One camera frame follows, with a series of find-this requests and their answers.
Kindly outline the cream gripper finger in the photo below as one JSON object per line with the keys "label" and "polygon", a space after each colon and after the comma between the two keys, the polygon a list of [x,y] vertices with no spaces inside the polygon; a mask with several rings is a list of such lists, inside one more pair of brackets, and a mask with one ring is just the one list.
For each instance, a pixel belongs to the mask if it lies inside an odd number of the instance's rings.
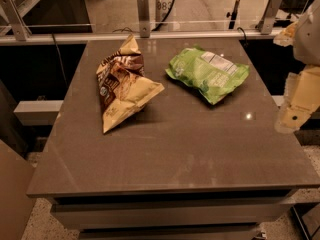
{"label": "cream gripper finger", "polygon": [[309,118],[310,114],[308,112],[293,109],[287,103],[283,103],[279,109],[274,127],[279,133],[294,133],[298,131]]}

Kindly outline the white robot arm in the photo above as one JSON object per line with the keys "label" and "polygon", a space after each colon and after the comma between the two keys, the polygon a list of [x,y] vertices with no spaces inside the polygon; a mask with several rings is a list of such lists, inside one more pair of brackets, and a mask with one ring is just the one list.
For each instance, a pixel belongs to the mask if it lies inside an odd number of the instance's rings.
{"label": "white robot arm", "polygon": [[305,64],[285,82],[283,102],[275,122],[279,133],[293,133],[320,107],[320,0],[314,0],[297,22],[274,39],[278,46],[293,46],[294,58]]}

